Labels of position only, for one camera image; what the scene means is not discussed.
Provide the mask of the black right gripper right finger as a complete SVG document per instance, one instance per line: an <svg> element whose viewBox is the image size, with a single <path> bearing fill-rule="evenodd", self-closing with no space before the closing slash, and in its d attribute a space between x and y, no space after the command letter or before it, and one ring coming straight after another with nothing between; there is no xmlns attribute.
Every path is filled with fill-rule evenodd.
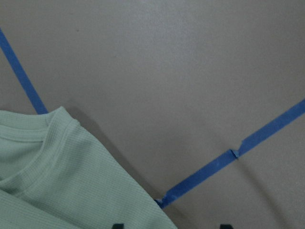
<svg viewBox="0 0 305 229"><path fill-rule="evenodd" d="M231 224L221 224L219 229L233 229Z"/></svg>

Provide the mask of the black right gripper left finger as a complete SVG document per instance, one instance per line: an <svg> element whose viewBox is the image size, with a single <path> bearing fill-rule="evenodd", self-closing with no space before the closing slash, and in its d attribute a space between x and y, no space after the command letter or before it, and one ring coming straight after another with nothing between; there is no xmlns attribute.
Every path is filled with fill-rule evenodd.
<svg viewBox="0 0 305 229"><path fill-rule="evenodd" d="M124 229L124 224L113 224L112 229Z"/></svg>

